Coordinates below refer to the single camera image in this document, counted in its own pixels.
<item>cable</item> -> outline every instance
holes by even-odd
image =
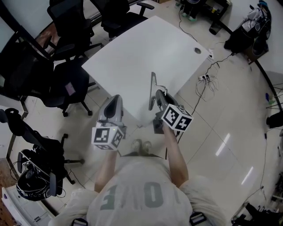
[[[65,195],[63,197],[57,196],[58,198],[62,199],[62,198],[64,198],[67,195],[67,193],[66,193],[66,191],[62,187],[59,187],[59,188],[61,188],[65,192]]]
[[[266,163],[266,151],[267,151],[267,135],[266,133],[264,134],[264,138],[265,138],[265,141],[266,141],[266,145],[265,145],[265,152],[264,152],[264,170],[265,170],[265,163]],[[267,200],[266,199],[266,196],[265,196],[265,193],[264,193],[264,186],[262,186],[262,181],[263,181],[263,178],[264,178],[264,171],[262,173],[262,178],[261,178],[261,182],[260,182],[260,188],[257,189],[253,194],[251,194],[249,197],[246,198],[246,200],[244,201],[244,203],[251,197],[253,196],[255,193],[257,193],[259,190],[262,191],[263,195],[264,195],[264,199],[265,201]]]
[[[236,53],[231,53],[229,56],[235,56],[235,55],[236,55]],[[205,75],[207,75],[208,70],[211,69],[212,65],[217,64],[217,65],[219,66],[218,62],[223,62],[223,61],[227,60],[228,57],[226,57],[226,58],[223,59],[223,60],[218,60],[218,61],[214,62],[213,64],[211,64],[210,67],[207,69],[207,72],[205,73]]]
[[[266,150],[267,150],[267,139],[265,140],[266,141],[266,145],[265,145],[265,154],[264,154],[264,170],[265,170],[265,163],[266,163]],[[262,173],[262,178],[261,178],[261,182],[260,182],[260,188],[262,186],[262,180],[264,179],[264,171]]]
[[[206,86],[207,86],[207,82],[205,81],[205,87],[204,87],[204,89],[203,89],[203,92],[204,92]],[[200,97],[199,97],[199,100],[198,100],[198,102],[196,103],[195,109],[196,109],[196,107],[197,107],[198,104],[199,104],[199,101],[200,101],[200,99],[201,99],[201,97],[202,97],[202,95],[203,95],[203,92],[201,93],[201,95],[200,95]],[[184,132],[182,132],[182,134],[181,134],[181,136],[180,136],[180,138],[179,138],[179,140],[178,140],[178,143],[180,142],[180,140],[181,140],[183,134],[184,134]]]
[[[228,59],[228,57],[226,57],[225,59],[223,59],[223,60],[218,60],[218,61],[216,61],[216,62],[214,62],[213,64],[211,64],[210,65],[210,67],[207,69],[207,72],[205,73],[205,75],[207,75],[208,76],[208,71],[209,71],[209,69],[211,69],[211,67],[214,65],[214,64],[217,64],[218,65],[218,62],[223,62],[223,61],[225,61],[225,60],[227,60]],[[207,80],[206,80],[206,78],[204,79],[204,81],[205,81],[205,86],[204,86],[204,89],[203,89],[203,91],[202,91],[202,93],[201,93],[201,95],[198,95],[199,96],[199,99],[198,99],[198,102],[196,103],[196,106],[195,106],[195,108],[194,108],[194,111],[193,111],[193,113],[192,113],[192,115],[195,113],[195,109],[196,109],[196,107],[198,106],[198,104],[199,104],[199,101],[200,101],[200,99],[202,98],[202,95],[203,95],[203,93],[204,93],[204,91],[205,91],[205,88],[206,88],[206,86],[207,86]],[[184,132],[181,134],[181,136],[180,136],[180,138],[179,138],[179,140],[178,140],[178,143],[180,142],[180,140],[181,140],[181,138],[182,138],[182,136],[183,136],[183,134],[184,134]]]
[[[12,176],[12,167],[10,168],[10,175],[11,175],[11,177],[12,177],[15,181],[18,181],[17,179],[15,179],[15,178]]]
[[[70,171],[74,174],[74,172],[72,171],[72,169],[70,169]],[[78,178],[76,177],[76,175],[74,174],[74,177],[76,178],[76,180],[79,182]],[[85,189],[85,187],[79,182],[79,184]]]
[[[185,31],[181,28],[181,26],[180,26],[180,24],[181,24],[181,22],[182,22],[182,19],[181,19],[181,16],[180,16],[181,10],[182,10],[182,8],[181,8],[180,11],[179,11],[179,18],[180,18],[179,28],[180,28],[184,33],[190,35],[193,39],[195,39],[194,36],[192,36],[190,33],[185,32]]]

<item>chair backrest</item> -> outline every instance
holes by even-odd
[[[119,19],[130,10],[128,0],[90,0],[102,15],[102,20]]]
[[[50,1],[47,12],[56,26],[58,36],[74,36],[83,30],[83,5],[83,0]]]
[[[28,143],[35,144],[52,154],[64,154],[64,149],[59,141],[42,137],[39,132],[33,130],[21,119],[18,110],[14,108],[5,111],[0,109],[0,122],[8,123],[11,132],[16,136],[22,136]]]
[[[0,74],[5,78],[4,91],[12,97],[37,97],[50,91],[54,64],[44,58],[26,41],[12,37],[0,54]]]

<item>chair armrest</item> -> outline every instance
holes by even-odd
[[[147,4],[147,3],[143,3],[143,2],[139,2],[139,3],[137,3],[137,5],[139,5],[141,7],[145,7],[145,8],[150,9],[150,10],[154,9],[154,6]]]
[[[118,25],[110,20],[105,20],[102,22],[102,26],[107,26],[111,29],[118,29],[121,25]]]
[[[75,44],[69,44],[69,45],[65,45],[59,49],[57,49],[56,53],[55,54],[62,54],[64,52],[67,52],[67,51],[70,51],[72,49],[75,48]]]
[[[154,6],[149,5],[147,3],[143,3],[143,2],[139,2],[137,3],[137,5],[141,6],[141,11],[140,11],[140,16],[143,16],[144,12],[145,12],[145,8],[153,10]]]
[[[43,44],[43,49],[46,49],[49,45],[53,48],[53,49],[56,49],[56,45],[54,45],[52,42],[51,42],[51,39],[52,39],[52,35],[50,35],[46,41],[44,42]]]

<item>power strip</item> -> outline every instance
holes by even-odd
[[[204,79],[206,79],[208,81],[207,77],[209,77],[209,75],[202,75],[202,76],[199,77],[199,81],[203,81]]]

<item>foot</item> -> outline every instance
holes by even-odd
[[[141,155],[146,155],[149,154],[150,150],[151,150],[151,142],[150,141],[146,141],[142,144],[142,149],[141,149]]]
[[[131,152],[139,152],[141,150],[141,147],[142,147],[142,140],[135,139],[131,145]]]
[[[192,21],[192,22],[194,22],[194,21],[196,21],[196,18],[192,18],[191,16],[189,16],[189,21]]]

